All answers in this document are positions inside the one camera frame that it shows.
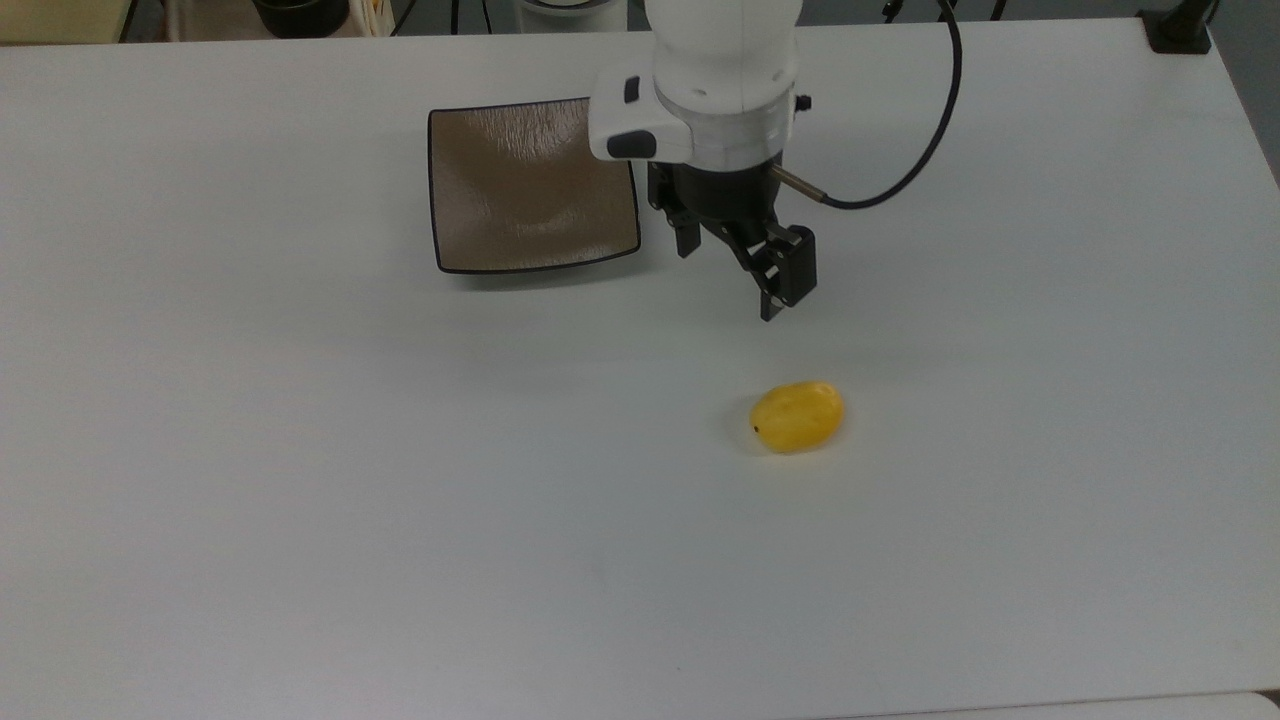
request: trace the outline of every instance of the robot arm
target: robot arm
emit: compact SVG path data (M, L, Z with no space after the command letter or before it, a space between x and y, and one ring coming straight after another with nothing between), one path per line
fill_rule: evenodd
M818 282L814 236L782 227L773 211L780 183L838 209L888 200L924 168L951 119L960 90L960 31L938 0L951 33L951 92L933 140L888 191L835 200L781 168L795 111L795 24L801 0L648 0L652 54L603 70L588 113L591 152L602 160L645 160L649 204L667 214L676 249L687 256L701 229L724 241L760 288L760 318L791 307Z

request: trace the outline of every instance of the black cable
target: black cable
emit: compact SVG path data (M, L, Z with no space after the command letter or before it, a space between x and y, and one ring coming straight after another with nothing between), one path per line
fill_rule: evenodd
M403 13L401 13L401 19L396 20L396 27L392 28L389 37L399 35L399 28L404 27L404 20L408 18L408 14L413 12L413 5L417 5L417 0L408 0L408 6L404 8Z
M905 0L888 0L888 3L884 3L884 8L881 10L881 14L884 15L884 24L897 18L897 14L902 12L902 3Z
M938 143L942 142L942 136L947 132L947 126L951 124L951 114L956 109L956 99L960 96L960 74L964 65L964 46L960 42L960 24L956 23L956 15L951 12L951 5L947 0L938 0L938 5L942 6L942 14L946 15L947 31L951 33L951 90L947 92L947 104L942 109L942 119L938 120L938 129L933 131L933 138L929 140L928 147L924 149L924 154L916 160L915 167L911 168L902 179L886 190L884 192L877 195L876 197L868 197L867 200L836 200L827 193L823 193L818 200L823 205L829 205L832 208L838 208L841 210L861 210L864 208L870 208L873 205L879 205L890 197L893 197L902 191L904 187L915 179L915 176L920 174L924 165L929 164L929 159L933 158L933 151L938 149Z

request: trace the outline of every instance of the white table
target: white table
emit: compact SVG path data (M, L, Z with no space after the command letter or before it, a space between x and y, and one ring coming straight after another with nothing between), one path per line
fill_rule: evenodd
M648 36L0 49L0 715L777 720L1280 687L1280 193L1217 55L968 24L773 323L713 238L433 261L433 108ZM800 32L897 178L941 26ZM765 456L745 409L837 383Z

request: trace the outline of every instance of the metal rod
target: metal rod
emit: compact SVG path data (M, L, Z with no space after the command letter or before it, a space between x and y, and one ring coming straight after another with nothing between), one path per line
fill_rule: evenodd
M822 202L822 199L827 197L826 192L818 190L818 187L813 183L791 174L791 172L783 169L782 165L769 165L769 176L800 195L804 195L809 200Z

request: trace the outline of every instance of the square plate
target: square plate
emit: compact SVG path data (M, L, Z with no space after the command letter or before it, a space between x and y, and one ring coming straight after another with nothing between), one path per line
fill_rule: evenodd
M640 249L630 163L591 155L585 97L433 110L428 173L445 273L518 273Z

